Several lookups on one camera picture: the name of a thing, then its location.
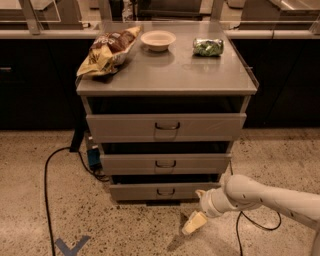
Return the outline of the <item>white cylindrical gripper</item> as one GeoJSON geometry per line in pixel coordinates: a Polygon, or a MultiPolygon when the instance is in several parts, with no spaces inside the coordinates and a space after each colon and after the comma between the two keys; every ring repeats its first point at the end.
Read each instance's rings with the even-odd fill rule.
{"type": "Polygon", "coordinates": [[[182,228],[184,235],[189,235],[204,226],[207,223],[207,217],[217,218],[233,209],[233,205],[222,188],[207,191],[199,189],[195,193],[200,199],[199,203],[202,212],[194,211],[190,215],[182,228]]]}

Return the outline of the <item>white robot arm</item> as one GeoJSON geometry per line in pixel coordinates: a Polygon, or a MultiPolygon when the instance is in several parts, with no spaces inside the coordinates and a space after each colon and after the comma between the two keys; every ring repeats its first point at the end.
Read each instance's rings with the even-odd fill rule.
{"type": "Polygon", "coordinates": [[[196,194],[200,210],[194,211],[184,224],[185,235],[205,225],[209,218],[263,205],[314,229],[311,256],[320,256],[320,195],[263,185],[244,175],[232,175],[224,186],[197,190],[196,194]]]}

